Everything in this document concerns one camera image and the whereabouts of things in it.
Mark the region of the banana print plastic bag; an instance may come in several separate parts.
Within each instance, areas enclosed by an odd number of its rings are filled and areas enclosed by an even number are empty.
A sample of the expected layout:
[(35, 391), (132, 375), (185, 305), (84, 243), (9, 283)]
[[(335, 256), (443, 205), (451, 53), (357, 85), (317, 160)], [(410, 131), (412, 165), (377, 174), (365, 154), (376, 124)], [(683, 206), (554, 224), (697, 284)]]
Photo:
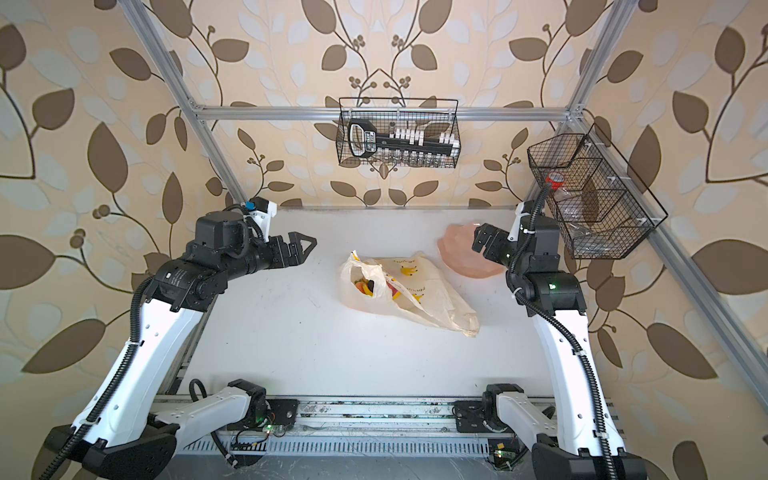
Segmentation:
[[(359, 280), (374, 282), (373, 296), (358, 291)], [(387, 283), (401, 296), (393, 300)], [(424, 326), (477, 336), (480, 323), (475, 310), (423, 253), (409, 258), (362, 258), (351, 252), (339, 271), (341, 302), (365, 313), (398, 317)]]

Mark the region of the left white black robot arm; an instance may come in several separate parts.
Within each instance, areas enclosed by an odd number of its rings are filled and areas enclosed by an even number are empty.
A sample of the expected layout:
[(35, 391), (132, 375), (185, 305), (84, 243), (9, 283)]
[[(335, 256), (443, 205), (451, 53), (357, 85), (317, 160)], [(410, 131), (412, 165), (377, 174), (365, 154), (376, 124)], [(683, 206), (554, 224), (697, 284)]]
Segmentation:
[(201, 437), (229, 424), (269, 420), (265, 388), (242, 379), (186, 406), (150, 409), (187, 337), (230, 281), (299, 266), (316, 247), (316, 238), (299, 232), (270, 235), (271, 218), (256, 210), (206, 214), (185, 252), (140, 284), (128, 340), (87, 407), (47, 435), (43, 447), (54, 456), (41, 478), (75, 461), (105, 479), (154, 479)]

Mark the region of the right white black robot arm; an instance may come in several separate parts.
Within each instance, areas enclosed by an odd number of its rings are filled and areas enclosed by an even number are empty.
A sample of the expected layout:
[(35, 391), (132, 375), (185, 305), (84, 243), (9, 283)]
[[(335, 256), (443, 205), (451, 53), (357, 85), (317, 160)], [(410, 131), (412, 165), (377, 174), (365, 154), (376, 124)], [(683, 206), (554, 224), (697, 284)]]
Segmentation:
[(644, 460), (627, 452), (608, 410), (589, 344), (579, 280), (561, 270), (553, 220), (515, 221), (509, 233), (475, 229), (472, 248), (506, 267), (506, 284), (545, 350), (556, 419), (535, 408), (516, 385), (490, 385), (484, 400), (496, 425), (510, 428), (531, 453), (538, 479), (644, 479)]

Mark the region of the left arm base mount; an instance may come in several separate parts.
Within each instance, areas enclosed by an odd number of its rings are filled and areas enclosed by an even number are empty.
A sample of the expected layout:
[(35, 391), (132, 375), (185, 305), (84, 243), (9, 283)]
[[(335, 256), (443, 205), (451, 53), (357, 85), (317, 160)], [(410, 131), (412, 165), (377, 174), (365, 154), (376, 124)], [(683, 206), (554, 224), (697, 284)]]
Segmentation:
[(239, 422), (239, 429), (266, 431), (269, 427), (291, 429), (298, 417), (298, 399), (260, 399), (247, 409)]

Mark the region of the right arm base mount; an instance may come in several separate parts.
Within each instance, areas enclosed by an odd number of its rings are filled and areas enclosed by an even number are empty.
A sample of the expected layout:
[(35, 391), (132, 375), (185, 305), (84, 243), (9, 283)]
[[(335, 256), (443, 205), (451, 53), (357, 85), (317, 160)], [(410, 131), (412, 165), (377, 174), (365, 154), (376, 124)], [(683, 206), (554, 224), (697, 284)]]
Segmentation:
[(494, 433), (487, 422), (485, 409), (480, 400), (457, 400), (453, 403), (451, 412), (459, 433)]

